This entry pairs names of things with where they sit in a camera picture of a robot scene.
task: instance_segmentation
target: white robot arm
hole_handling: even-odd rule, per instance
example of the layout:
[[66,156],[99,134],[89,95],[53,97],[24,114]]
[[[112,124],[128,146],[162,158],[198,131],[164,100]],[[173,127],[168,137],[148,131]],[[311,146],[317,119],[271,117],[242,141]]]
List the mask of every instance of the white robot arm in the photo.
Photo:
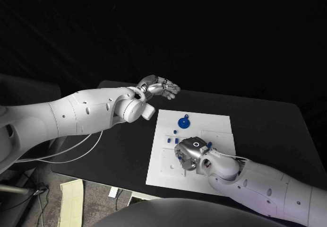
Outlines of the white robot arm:
[[147,100],[152,95],[171,99],[178,91],[171,81],[151,75],[135,87],[82,90],[49,103],[0,106],[0,173],[39,143],[96,133],[139,116],[148,120],[154,108]]
[[327,191],[272,167],[226,156],[198,137],[177,144],[175,157],[188,171],[200,165],[209,185],[262,215],[309,227],[327,226]]

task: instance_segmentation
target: black curtain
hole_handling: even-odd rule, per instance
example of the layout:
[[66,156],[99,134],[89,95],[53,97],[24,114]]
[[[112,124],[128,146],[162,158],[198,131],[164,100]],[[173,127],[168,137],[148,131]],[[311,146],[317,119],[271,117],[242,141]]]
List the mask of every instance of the black curtain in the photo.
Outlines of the black curtain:
[[294,103],[322,156],[325,2],[0,1],[0,73],[62,95],[149,74],[181,89]]

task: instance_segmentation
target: black table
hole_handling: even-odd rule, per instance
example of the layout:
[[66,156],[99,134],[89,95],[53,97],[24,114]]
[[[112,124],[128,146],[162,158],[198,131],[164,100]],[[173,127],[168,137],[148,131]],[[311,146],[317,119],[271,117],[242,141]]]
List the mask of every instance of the black table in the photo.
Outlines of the black table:
[[[103,81],[99,87],[132,84]],[[174,100],[155,96],[154,108],[230,116],[236,154],[269,165],[304,183],[327,189],[327,174],[314,148],[299,109],[294,104],[183,90]],[[89,154],[66,164],[52,164],[53,172],[161,198],[190,198],[245,209],[227,197],[145,185],[157,113],[147,121],[115,125],[103,131]],[[93,146],[99,133],[53,161],[80,156]],[[67,137],[62,150],[85,136]]]

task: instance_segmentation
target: small blue part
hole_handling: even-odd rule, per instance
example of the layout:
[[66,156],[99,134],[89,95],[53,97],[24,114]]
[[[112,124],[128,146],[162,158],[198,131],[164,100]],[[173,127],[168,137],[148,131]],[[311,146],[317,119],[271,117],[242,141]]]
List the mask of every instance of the small blue part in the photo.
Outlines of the small blue part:
[[186,116],[183,118],[178,119],[178,127],[181,129],[186,129],[190,125],[190,122],[188,122],[188,115],[186,114]]

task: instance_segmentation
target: blue object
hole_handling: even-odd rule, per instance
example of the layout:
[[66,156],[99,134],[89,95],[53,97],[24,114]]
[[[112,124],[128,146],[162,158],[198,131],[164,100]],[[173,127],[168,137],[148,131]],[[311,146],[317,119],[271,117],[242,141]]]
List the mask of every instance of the blue object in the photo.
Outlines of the blue object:
[[188,115],[186,114],[186,116],[183,118],[178,119],[178,127],[181,129],[186,129],[190,125],[190,122],[188,122]]

